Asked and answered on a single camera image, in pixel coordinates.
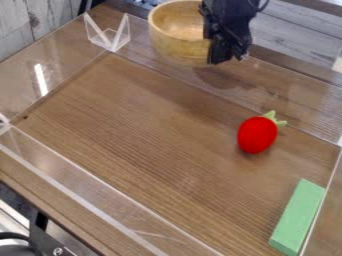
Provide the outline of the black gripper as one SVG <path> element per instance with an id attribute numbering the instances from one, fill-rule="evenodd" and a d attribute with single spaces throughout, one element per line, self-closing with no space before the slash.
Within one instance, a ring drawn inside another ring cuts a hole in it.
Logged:
<path id="1" fill-rule="evenodd" d="M 201 0 L 203 37 L 211 39 L 207 62 L 212 65 L 248 56 L 249 22 L 259 12 L 259 0 Z"/>

